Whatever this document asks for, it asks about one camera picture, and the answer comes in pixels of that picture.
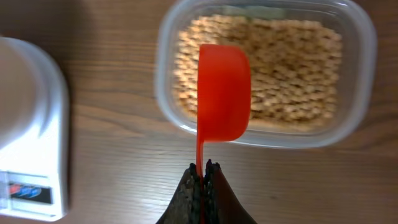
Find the red plastic measuring scoop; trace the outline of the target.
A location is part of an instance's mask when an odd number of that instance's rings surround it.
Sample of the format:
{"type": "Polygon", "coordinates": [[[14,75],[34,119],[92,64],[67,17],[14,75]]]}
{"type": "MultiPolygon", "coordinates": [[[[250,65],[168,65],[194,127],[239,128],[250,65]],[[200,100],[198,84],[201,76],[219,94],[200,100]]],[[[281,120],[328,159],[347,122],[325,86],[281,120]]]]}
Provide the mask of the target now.
{"type": "Polygon", "coordinates": [[[196,171],[203,177],[203,144],[234,141],[248,126],[251,72],[241,49],[200,46],[197,102],[196,171]]]}

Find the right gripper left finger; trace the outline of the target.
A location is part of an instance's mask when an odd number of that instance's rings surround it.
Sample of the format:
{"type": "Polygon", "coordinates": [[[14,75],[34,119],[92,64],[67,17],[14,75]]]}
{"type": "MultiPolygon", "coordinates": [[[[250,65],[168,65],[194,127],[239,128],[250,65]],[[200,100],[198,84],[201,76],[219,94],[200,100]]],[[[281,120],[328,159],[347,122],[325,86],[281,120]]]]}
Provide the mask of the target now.
{"type": "Polygon", "coordinates": [[[196,168],[191,163],[184,171],[167,209],[156,224],[201,223],[201,178],[196,168]]]}

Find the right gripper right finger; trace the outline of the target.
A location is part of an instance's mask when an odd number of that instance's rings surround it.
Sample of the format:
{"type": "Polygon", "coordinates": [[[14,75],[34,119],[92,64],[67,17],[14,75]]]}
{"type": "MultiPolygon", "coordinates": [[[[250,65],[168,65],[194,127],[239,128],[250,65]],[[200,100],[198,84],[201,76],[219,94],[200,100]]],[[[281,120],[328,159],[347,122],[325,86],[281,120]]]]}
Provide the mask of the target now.
{"type": "Polygon", "coordinates": [[[211,159],[206,163],[204,211],[207,224],[256,224],[235,196],[221,166],[211,159]]]}

